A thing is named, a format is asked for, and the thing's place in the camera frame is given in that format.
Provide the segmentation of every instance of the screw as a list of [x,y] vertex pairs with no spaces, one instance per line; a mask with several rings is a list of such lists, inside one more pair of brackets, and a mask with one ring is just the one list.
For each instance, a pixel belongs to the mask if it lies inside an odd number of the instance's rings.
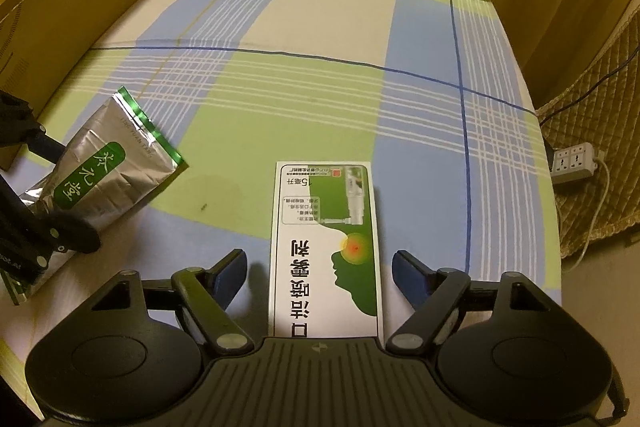
[[225,333],[216,339],[216,344],[222,347],[222,349],[229,350],[240,349],[241,347],[244,347],[247,342],[246,336],[238,333]]
[[400,333],[391,339],[398,349],[418,349],[422,345],[422,337],[413,333]]

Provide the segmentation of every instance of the power cord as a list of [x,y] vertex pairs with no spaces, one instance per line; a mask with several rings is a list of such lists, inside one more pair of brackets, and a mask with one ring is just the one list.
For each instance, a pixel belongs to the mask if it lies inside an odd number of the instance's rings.
[[626,60],[622,64],[620,64],[615,70],[611,71],[610,73],[607,73],[605,76],[603,76],[601,79],[599,79],[595,84],[593,84],[593,86],[590,87],[590,89],[585,94],[581,95],[580,97],[578,97],[573,102],[562,106],[560,109],[556,109],[555,111],[553,111],[553,113],[548,115],[540,123],[540,127],[542,127],[546,122],[548,122],[556,114],[559,114],[562,111],[569,109],[570,107],[574,107],[575,104],[577,104],[577,103],[581,102],[582,100],[584,100],[585,98],[587,98],[605,80],[607,80],[608,78],[611,78],[613,75],[615,75],[617,73],[620,73],[620,71],[622,71],[624,68],[626,68],[629,65],[629,63],[634,59],[634,57],[638,54],[638,52],[640,52],[640,44],[638,44],[636,46],[636,48],[631,52],[631,54],[626,58]]
[[569,273],[573,270],[575,270],[578,266],[578,264],[580,264],[584,258],[584,254],[587,253],[587,248],[589,248],[589,242],[591,240],[591,232],[593,232],[593,226],[596,223],[596,219],[598,217],[598,214],[600,213],[600,209],[602,208],[602,204],[604,203],[605,198],[607,197],[607,193],[609,192],[609,182],[611,181],[611,175],[609,172],[609,167],[607,167],[607,164],[604,163],[604,160],[599,158],[598,156],[596,156],[594,158],[594,161],[598,164],[601,165],[604,173],[606,175],[606,179],[607,182],[604,185],[604,192],[602,193],[602,197],[600,198],[600,203],[598,203],[598,207],[596,208],[595,213],[593,214],[593,219],[591,219],[591,224],[589,225],[589,231],[587,232],[587,239],[584,242],[584,247],[582,248],[582,253],[580,254],[580,257],[578,257],[578,261],[575,262],[575,264],[571,267],[568,268],[566,270],[562,270],[562,273]]

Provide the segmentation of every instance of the quilted blanket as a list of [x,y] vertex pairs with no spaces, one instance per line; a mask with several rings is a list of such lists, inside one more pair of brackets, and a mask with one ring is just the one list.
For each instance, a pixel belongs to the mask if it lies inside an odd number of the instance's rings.
[[[609,237],[640,222],[640,90],[636,88],[639,19],[636,10],[591,66],[538,110],[543,136],[554,149],[590,142],[605,154],[610,188],[591,240]],[[584,182],[556,187],[562,257],[584,244],[604,187],[601,169]]]

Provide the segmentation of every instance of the power strip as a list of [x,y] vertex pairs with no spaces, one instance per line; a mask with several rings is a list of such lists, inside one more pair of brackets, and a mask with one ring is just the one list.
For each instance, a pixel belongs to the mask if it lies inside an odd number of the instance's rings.
[[593,145],[588,142],[554,152],[551,182],[558,185],[593,176],[598,168]]

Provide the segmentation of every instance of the black cable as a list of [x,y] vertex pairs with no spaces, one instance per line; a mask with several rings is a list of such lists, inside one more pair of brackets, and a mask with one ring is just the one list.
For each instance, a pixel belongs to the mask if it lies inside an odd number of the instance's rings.
[[605,80],[607,80],[608,78],[611,78],[613,75],[615,75],[617,73],[620,73],[620,71],[622,71],[624,68],[626,68],[629,65],[629,62],[631,62],[634,59],[634,57],[638,54],[638,51],[640,51],[640,44],[638,44],[636,46],[636,48],[633,50],[631,55],[629,55],[622,64],[620,64],[615,70],[611,71],[610,73],[607,73],[600,80],[598,80],[595,84],[593,84],[593,86],[591,86],[591,88],[584,95],[580,96],[579,98],[577,98],[573,102],[568,103],[565,106],[562,106],[560,109],[557,109],[557,110],[553,111],[553,113],[548,115],[548,117],[546,117],[545,120],[540,122],[540,127],[542,127],[546,122],[549,121],[549,119],[553,118],[556,114],[561,113],[565,109],[569,109],[570,107],[573,107],[578,102],[581,102],[582,100],[587,98]]

